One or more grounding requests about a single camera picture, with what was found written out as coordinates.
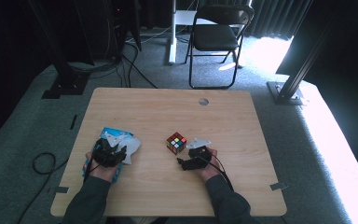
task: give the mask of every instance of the sleeve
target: sleeve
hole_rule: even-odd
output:
[[[62,224],[99,223],[106,207],[111,183],[89,176],[66,208]]]
[[[224,177],[216,175],[205,185],[211,197],[214,214],[220,224],[259,223],[250,215],[250,204],[239,193],[229,188]]]

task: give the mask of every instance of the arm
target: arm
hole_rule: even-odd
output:
[[[86,157],[89,160],[91,154],[86,154]],[[106,197],[117,166],[108,168],[97,166],[98,163],[93,161],[91,165],[92,172],[89,174],[86,182],[84,182],[81,190],[66,208],[62,224],[86,224],[99,223],[101,221],[106,207]]]
[[[211,163],[219,167],[215,158],[217,151],[209,150],[213,154]],[[214,167],[208,165],[204,169],[196,170],[196,173],[205,182],[206,189],[211,197],[214,214],[219,223],[259,223],[250,215],[250,204],[239,193],[229,188],[225,178]]]

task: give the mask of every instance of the black chair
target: black chair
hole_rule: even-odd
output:
[[[190,72],[188,83],[193,89],[228,89],[237,75],[238,61],[241,55],[241,46],[244,31],[251,23],[254,10],[249,6],[242,5],[207,5],[201,7],[194,17],[193,26],[188,41],[187,57],[190,57]],[[212,24],[200,24],[199,19],[211,21]],[[199,51],[228,51],[226,55],[193,54],[193,48]],[[233,53],[235,68],[232,81],[227,86],[194,86],[192,83],[193,57],[194,56],[225,56],[224,63],[230,53]]]

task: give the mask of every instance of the small hole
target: small hole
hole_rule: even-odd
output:
[[[199,99],[199,103],[200,103],[200,105],[207,105],[207,104],[209,104],[209,101],[205,98],[201,98],[201,99]]]

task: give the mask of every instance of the rubik's cube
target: rubik's cube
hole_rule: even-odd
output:
[[[185,145],[186,139],[179,133],[174,133],[167,139],[167,148],[175,155],[181,152]]]

